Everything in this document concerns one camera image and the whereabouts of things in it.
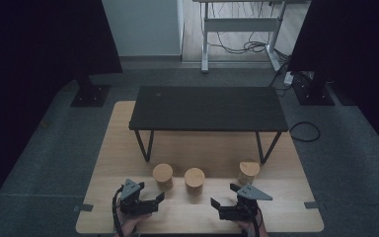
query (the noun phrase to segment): wooden platform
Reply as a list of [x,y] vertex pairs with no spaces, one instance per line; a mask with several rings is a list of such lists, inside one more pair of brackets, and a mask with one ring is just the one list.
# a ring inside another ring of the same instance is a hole
[[[107,128],[100,155],[84,199],[92,211],[81,211],[76,224],[79,233],[113,233],[111,203],[115,191],[129,178],[145,182],[140,198],[153,199],[161,191],[152,177],[154,167],[168,163],[174,169],[174,187],[165,193],[159,211],[137,226],[139,233],[240,233],[236,224],[219,220],[210,198],[222,205],[234,205],[239,163],[259,159],[256,136],[247,132],[156,131],[152,158],[142,159],[134,131],[128,123],[134,102],[118,102]],[[149,132],[141,132],[143,141]],[[261,133],[263,147],[269,147],[274,133]],[[205,174],[202,195],[187,194],[184,174],[199,168]],[[306,209],[314,201],[307,178],[289,133],[284,132],[253,185],[273,197],[260,200],[269,232],[319,232],[324,228],[318,209]]]

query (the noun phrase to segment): white wall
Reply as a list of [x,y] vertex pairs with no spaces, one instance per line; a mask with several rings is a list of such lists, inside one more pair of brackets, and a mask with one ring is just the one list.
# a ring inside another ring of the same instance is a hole
[[183,0],[103,0],[118,56],[181,55]]

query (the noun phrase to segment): wooden cylinder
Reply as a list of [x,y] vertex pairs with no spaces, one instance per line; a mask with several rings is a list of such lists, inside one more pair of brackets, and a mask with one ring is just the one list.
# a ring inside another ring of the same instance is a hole
[[174,185],[172,181],[173,173],[172,167],[168,164],[159,164],[153,169],[153,178],[160,190],[168,191],[172,188]]
[[193,196],[202,194],[202,185],[204,184],[204,173],[198,168],[191,168],[185,174],[187,192]]
[[254,160],[242,161],[239,164],[239,176],[238,182],[239,184],[245,186],[246,184],[252,184],[254,182],[255,177],[260,172],[260,163]]

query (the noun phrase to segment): gray carpet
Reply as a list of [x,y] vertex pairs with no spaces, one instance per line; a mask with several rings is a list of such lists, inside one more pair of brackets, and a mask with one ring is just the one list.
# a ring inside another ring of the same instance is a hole
[[[43,121],[0,191],[0,236],[81,236],[75,231],[80,205],[98,158],[111,112],[118,101],[135,100],[141,85],[268,86],[270,69],[125,70],[92,76],[112,85],[101,108],[71,108],[72,82],[54,98]],[[283,88],[282,76],[275,87]],[[294,141],[325,229],[321,233],[270,236],[379,236],[379,137],[357,107],[300,106],[293,90],[280,101],[289,126],[309,121],[321,131],[314,142]],[[301,125],[292,135],[313,138]]]

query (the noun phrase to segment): black table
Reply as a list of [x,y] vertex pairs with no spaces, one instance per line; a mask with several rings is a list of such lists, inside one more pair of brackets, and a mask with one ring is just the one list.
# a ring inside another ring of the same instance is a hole
[[[271,87],[140,87],[129,123],[144,159],[150,161],[155,130],[246,131],[257,136],[264,164],[282,132],[284,113]],[[147,151],[139,130],[150,130]],[[276,132],[266,155],[260,132]]]

